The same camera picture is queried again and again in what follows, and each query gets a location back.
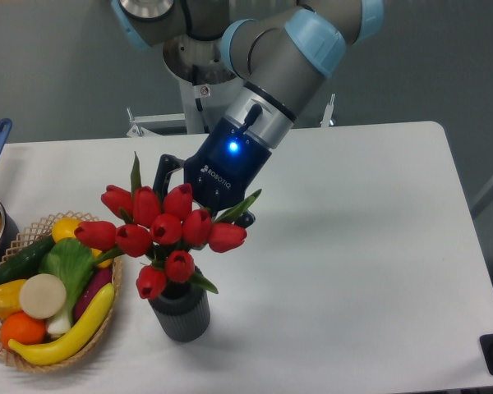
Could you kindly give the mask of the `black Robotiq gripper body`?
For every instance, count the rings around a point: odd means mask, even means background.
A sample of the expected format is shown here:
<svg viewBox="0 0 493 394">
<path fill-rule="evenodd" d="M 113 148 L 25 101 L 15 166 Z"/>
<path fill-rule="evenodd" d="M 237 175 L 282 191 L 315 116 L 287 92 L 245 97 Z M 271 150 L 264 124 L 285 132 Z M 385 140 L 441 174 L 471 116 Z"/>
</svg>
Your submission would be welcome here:
<svg viewBox="0 0 493 394">
<path fill-rule="evenodd" d="M 271 152 L 246 132 L 221 119 L 183 166 L 184 181 L 201 206 L 221 211 L 242 202 Z"/>
</svg>

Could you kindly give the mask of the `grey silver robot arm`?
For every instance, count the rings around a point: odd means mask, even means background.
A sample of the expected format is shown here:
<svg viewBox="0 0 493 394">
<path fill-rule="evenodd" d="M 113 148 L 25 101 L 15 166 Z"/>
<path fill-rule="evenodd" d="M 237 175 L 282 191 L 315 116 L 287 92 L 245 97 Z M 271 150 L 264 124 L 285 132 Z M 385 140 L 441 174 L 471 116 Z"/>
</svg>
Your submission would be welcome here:
<svg viewBox="0 0 493 394">
<path fill-rule="evenodd" d="M 377 33 L 382 1 L 298 1 L 265 20 L 233 21 L 229 1 L 113 1 L 128 40 L 163 46 L 182 92 L 187 130 L 205 134 L 188 159 L 165 154 L 154 192 L 168 193 L 182 171 L 194 201 L 254 222 L 249 185 L 297 117 L 329 79 L 346 48 Z"/>
</svg>

